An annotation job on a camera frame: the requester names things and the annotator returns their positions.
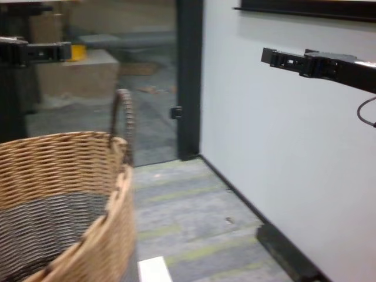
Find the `black door frame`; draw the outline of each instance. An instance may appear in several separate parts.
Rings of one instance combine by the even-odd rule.
[[[176,0],[177,153],[189,160],[200,153],[201,66],[204,0]]]

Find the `white wall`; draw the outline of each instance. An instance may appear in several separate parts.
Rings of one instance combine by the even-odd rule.
[[[376,25],[205,2],[202,154],[333,281],[374,282],[376,130],[356,117],[373,95],[260,58],[309,48],[376,61]],[[376,121],[376,103],[365,116]]]

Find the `floor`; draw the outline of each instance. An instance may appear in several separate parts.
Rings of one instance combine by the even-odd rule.
[[[172,91],[176,85],[176,67],[169,51],[170,48],[154,48],[131,55],[134,61],[158,63],[160,68],[154,75],[119,77],[118,87],[132,91],[135,107],[135,166],[171,161],[177,156],[176,121],[169,118],[170,108],[176,105],[176,93]],[[159,90],[158,94],[139,90],[149,86]],[[33,137],[60,132],[108,131],[111,101],[112,98],[48,98],[40,111],[26,116],[29,134]],[[124,125],[119,125],[119,136],[123,136],[124,129]]]
[[[163,256],[176,282],[291,281],[255,238],[260,220],[202,162],[135,173],[139,260]]]

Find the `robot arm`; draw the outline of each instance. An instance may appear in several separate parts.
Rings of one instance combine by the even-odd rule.
[[[0,37],[0,68],[25,68],[31,63],[64,62],[70,58],[70,42],[29,44],[16,37]]]
[[[274,68],[298,72],[305,78],[327,79],[376,94],[376,63],[363,61],[355,56],[312,50],[306,50],[300,56],[264,48],[261,61]],[[357,115],[362,122],[376,127],[376,123],[369,122],[360,115],[361,108],[373,100],[376,97],[362,103]]]

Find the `baseboard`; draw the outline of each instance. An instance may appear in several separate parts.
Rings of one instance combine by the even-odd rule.
[[[255,207],[220,171],[204,156],[199,156],[207,166],[235,193],[235,195],[263,222],[270,223],[266,217]]]
[[[264,223],[257,239],[295,282],[331,282],[262,212],[251,203],[204,156],[200,158],[234,192],[234,194]]]

